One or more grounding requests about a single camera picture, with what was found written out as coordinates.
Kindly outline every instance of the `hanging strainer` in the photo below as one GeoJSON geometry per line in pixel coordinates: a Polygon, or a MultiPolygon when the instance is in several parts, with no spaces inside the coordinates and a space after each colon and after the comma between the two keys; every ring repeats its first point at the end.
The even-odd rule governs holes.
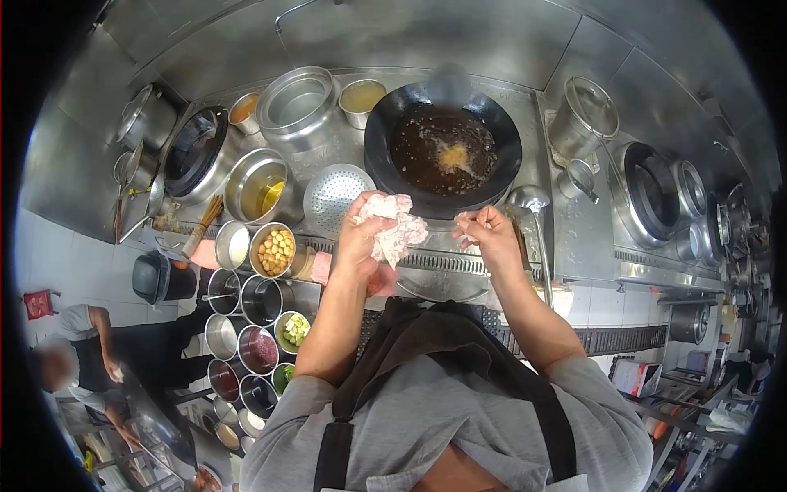
{"type": "Polygon", "coordinates": [[[349,206],[364,191],[377,189],[366,172],[351,164],[334,164],[314,176],[303,196],[303,212],[309,228],[336,240],[349,206]]]}

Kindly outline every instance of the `raw meat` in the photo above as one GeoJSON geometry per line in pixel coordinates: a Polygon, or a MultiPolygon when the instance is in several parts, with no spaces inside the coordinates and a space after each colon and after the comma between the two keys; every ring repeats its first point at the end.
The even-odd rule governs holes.
{"type": "Polygon", "coordinates": [[[355,216],[356,224],[372,216],[396,219],[397,225],[375,234],[375,246],[371,257],[377,261],[388,260],[391,268],[408,255],[407,245],[418,244],[427,238],[427,223],[424,219],[410,215],[412,199],[406,194],[374,194],[355,216]]]}

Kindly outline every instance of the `white liquid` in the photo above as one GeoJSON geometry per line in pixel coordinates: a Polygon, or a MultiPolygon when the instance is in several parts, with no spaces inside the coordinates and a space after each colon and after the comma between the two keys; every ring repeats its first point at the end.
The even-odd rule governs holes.
{"type": "Polygon", "coordinates": [[[238,229],[232,235],[227,252],[233,267],[237,268],[243,263],[249,253],[249,232],[246,229],[238,229]]]}

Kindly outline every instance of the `cook's hand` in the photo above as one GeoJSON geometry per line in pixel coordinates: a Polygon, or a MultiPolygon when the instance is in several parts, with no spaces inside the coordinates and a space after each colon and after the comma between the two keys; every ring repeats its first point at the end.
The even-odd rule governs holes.
{"type": "MultiPolygon", "coordinates": [[[[487,205],[478,212],[461,213],[454,218],[454,222],[459,229],[451,236],[458,239],[467,234],[476,238],[484,265],[493,276],[524,272],[514,226],[498,209],[487,205]]],[[[473,243],[465,239],[460,248],[465,249],[471,244],[473,243]]]]}
{"type": "Polygon", "coordinates": [[[139,438],[137,434],[134,433],[133,430],[129,429],[125,426],[115,427],[117,429],[117,433],[120,434],[120,437],[128,444],[128,447],[131,448],[133,451],[134,448],[141,449],[142,447],[139,445],[139,438]]]}
{"type": "Polygon", "coordinates": [[[371,257],[374,248],[374,236],[380,231],[390,229],[397,224],[396,220],[383,217],[370,217],[362,224],[356,224],[354,217],[360,214],[360,208],[374,194],[385,195],[382,191],[365,191],[358,195],[342,223],[339,233],[338,253],[335,272],[348,272],[364,282],[376,270],[378,262],[371,257]]]}
{"type": "Polygon", "coordinates": [[[104,369],[109,374],[109,378],[115,383],[122,383],[123,378],[120,376],[120,364],[115,362],[111,357],[104,356],[104,369]]]}

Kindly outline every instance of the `black apron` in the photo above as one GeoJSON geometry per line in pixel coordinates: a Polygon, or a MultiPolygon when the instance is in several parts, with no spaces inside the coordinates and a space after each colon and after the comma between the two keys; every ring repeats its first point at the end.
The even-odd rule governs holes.
{"type": "Polygon", "coordinates": [[[458,364],[508,396],[531,401],[546,443],[554,482],[577,475],[574,434],[554,388],[522,364],[453,301],[418,308],[390,298],[363,355],[333,399],[334,421],[325,427],[314,475],[314,492],[345,488],[353,424],[350,422],[394,370],[428,355],[439,364],[458,364]]]}

